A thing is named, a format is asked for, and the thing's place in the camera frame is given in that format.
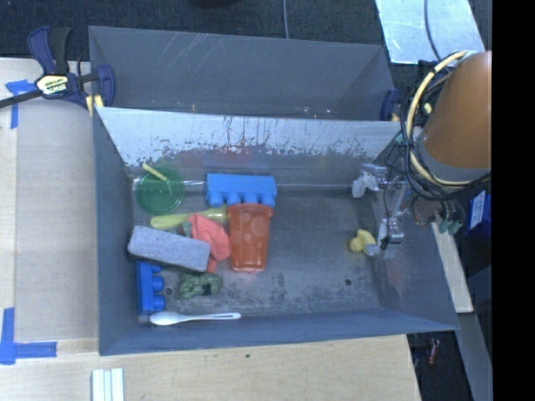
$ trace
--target green cup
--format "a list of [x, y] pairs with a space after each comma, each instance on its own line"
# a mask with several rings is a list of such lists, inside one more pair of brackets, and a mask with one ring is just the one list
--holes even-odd
[[135, 187], [135, 199], [147, 213], [163, 216], [181, 204], [184, 199], [184, 182], [174, 170], [166, 167], [155, 169], [167, 177], [167, 181], [147, 172]]

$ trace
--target blue tape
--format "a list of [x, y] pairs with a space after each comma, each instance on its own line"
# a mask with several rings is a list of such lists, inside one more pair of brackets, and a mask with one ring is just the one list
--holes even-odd
[[19, 358], [55, 358], [58, 342], [15, 343], [13, 341], [15, 309], [3, 310], [0, 364], [13, 365]]
[[[15, 82], [7, 82], [6, 88], [13, 94], [13, 96], [19, 94], [25, 94], [27, 92], [33, 92], [37, 88], [35, 84], [28, 82], [27, 80], [17, 80]], [[11, 109], [11, 129], [15, 129], [18, 126], [18, 104], [14, 104]]]

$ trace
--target black carpet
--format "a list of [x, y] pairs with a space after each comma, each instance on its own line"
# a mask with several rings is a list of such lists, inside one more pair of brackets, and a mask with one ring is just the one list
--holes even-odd
[[[384, 44], [375, 0], [0, 0], [0, 56], [29, 58], [28, 35], [43, 25], [70, 27], [66, 58], [89, 60], [88, 26], [164, 29], [325, 42]], [[492, 0], [469, 0], [486, 49], [492, 49]], [[415, 65], [391, 64], [396, 88], [413, 87]], [[490, 264], [490, 250], [461, 249], [469, 272]], [[492, 310], [481, 315], [492, 353]], [[441, 340], [436, 364], [426, 360], [430, 338]], [[409, 335], [424, 401], [471, 401], [453, 333]]]

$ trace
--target orange cup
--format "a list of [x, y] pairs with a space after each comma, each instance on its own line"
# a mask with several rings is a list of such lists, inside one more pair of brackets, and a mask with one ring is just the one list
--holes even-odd
[[227, 207], [227, 214], [232, 269], [261, 272], [266, 267], [273, 208], [261, 204], [236, 204]]

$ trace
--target gray sponge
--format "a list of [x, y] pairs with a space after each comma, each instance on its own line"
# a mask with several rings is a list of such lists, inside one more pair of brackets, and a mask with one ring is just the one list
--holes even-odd
[[135, 226], [128, 251], [135, 256], [205, 272], [210, 257], [210, 244], [168, 231]]

